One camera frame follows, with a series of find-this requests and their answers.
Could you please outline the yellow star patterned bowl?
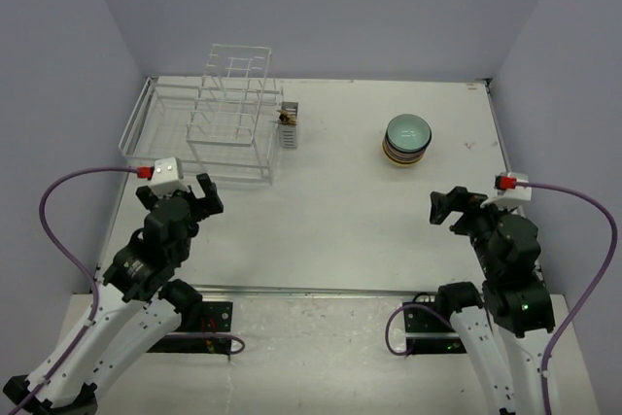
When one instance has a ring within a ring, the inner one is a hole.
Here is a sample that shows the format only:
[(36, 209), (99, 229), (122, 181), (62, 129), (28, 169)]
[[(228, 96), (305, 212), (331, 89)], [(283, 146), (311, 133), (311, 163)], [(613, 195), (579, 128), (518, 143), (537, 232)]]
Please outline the yellow star patterned bowl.
[(421, 154), (421, 155), (417, 155), (417, 156), (416, 156), (416, 157), (414, 157), (414, 158), (413, 158), (413, 157), (412, 157), (412, 158), (399, 158), (399, 157), (394, 157), (393, 155), (386, 154), (386, 153), (384, 153), (384, 155), (385, 155), (385, 157), (390, 157), (390, 158), (392, 158), (392, 159), (398, 159), (398, 160), (403, 160), (403, 161), (414, 160), (414, 159), (417, 159), (417, 158), (420, 158), (420, 157), (424, 158), (424, 155), (423, 155), (423, 154)]

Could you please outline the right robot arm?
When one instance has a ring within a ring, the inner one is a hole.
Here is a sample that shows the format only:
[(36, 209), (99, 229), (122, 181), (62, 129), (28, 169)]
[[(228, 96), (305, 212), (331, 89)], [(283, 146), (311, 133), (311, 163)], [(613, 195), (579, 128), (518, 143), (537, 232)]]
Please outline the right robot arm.
[(460, 337), (491, 414), (557, 414), (560, 402), (545, 348), (555, 329), (551, 296), (536, 275), (537, 228), (486, 195), (455, 187), (431, 194), (430, 222), (459, 219), (484, 274), (440, 287), (433, 317)]

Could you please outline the yellow teal patterned bowl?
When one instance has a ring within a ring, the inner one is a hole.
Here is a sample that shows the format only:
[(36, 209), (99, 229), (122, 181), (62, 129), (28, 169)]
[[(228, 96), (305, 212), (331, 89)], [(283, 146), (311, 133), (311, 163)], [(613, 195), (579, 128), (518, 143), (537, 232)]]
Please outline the yellow teal patterned bowl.
[(393, 160), (387, 160), (386, 163), (395, 170), (413, 170), (420, 165), (418, 161), (410, 164), (402, 164)]

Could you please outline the pink leaf patterned bowl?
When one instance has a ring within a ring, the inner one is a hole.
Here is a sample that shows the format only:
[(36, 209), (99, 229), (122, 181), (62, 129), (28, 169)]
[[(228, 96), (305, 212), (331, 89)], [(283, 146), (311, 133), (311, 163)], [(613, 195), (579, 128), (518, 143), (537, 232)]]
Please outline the pink leaf patterned bowl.
[(421, 162), (421, 161), (423, 160), (423, 158), (422, 158), (422, 157), (417, 158), (417, 159), (414, 159), (414, 160), (408, 160), (408, 161), (403, 161), (403, 160), (398, 160), (398, 159), (392, 159), (392, 158), (390, 158), (390, 157), (385, 157), (385, 159), (386, 159), (386, 160), (393, 160), (393, 161), (396, 161), (396, 162), (398, 162), (398, 163), (402, 163), (402, 164), (410, 164), (410, 163), (414, 163), (414, 162), (416, 162), (416, 161)]

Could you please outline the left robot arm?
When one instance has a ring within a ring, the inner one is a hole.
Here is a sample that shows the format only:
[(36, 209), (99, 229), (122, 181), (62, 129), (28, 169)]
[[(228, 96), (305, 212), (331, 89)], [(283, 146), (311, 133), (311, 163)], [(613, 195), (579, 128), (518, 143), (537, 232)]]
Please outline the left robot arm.
[(197, 175), (198, 197), (171, 164), (133, 172), (149, 181), (136, 191), (147, 211), (143, 225), (91, 283), (92, 303), (64, 340), (35, 370), (7, 381), (14, 413), (93, 414), (160, 340), (201, 335), (186, 331), (201, 321), (201, 294), (174, 274), (190, 257), (200, 222), (224, 210), (217, 186)]

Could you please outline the dark teal white bowl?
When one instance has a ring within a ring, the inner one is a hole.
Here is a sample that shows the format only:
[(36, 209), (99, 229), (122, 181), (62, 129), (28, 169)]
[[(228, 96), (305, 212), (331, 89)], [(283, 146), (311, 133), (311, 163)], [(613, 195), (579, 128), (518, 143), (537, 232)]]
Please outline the dark teal white bowl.
[(399, 158), (412, 158), (412, 157), (414, 158), (417, 155), (421, 155), (421, 154), (424, 155), (424, 153), (413, 154), (413, 155), (411, 155), (411, 154), (408, 154), (408, 155), (397, 155), (397, 154), (390, 153), (387, 149), (383, 149), (383, 153), (390, 154), (390, 155), (393, 155), (394, 157), (399, 157)]

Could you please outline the pale green bowl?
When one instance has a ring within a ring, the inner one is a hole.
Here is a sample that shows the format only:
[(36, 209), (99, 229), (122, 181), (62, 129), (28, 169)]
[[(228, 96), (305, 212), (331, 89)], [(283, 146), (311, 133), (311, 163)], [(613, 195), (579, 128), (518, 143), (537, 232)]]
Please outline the pale green bowl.
[(388, 141), (403, 152), (425, 149), (432, 140), (429, 124), (417, 115), (401, 114), (392, 118), (386, 128)]

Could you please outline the salmon pink patterned bowl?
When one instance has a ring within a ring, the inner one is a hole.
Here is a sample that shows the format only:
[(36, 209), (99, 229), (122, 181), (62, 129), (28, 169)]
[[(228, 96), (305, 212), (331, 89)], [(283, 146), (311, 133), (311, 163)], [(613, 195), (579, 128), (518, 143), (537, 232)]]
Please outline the salmon pink patterned bowl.
[(397, 155), (408, 155), (408, 154), (413, 155), (413, 154), (425, 153), (427, 150), (427, 148), (424, 147), (424, 148), (417, 149), (416, 151), (404, 151), (402, 149), (393, 147), (391, 145), (386, 145), (386, 144), (383, 146), (383, 149), (387, 149), (390, 153), (397, 154)]

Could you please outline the black rimmed bowl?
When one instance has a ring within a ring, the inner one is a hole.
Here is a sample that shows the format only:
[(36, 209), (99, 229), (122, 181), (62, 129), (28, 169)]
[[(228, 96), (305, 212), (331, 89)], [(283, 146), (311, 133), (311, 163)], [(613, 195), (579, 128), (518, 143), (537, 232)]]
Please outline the black rimmed bowl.
[(419, 152), (424, 152), (428, 146), (431, 144), (432, 139), (428, 138), (425, 141), (419, 140), (393, 140), (388, 135), (383, 139), (383, 143), (391, 148), (395, 152), (405, 153), (405, 154), (414, 154)]

